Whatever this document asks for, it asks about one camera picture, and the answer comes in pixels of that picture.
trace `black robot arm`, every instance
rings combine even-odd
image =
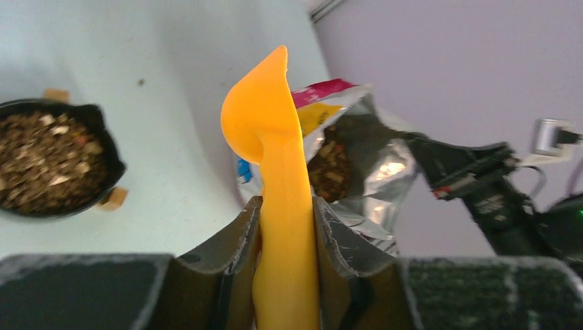
[[[453,146],[411,133],[407,145],[438,199],[461,198],[501,256],[556,256],[536,228],[528,196],[508,181],[518,166],[506,143]]]

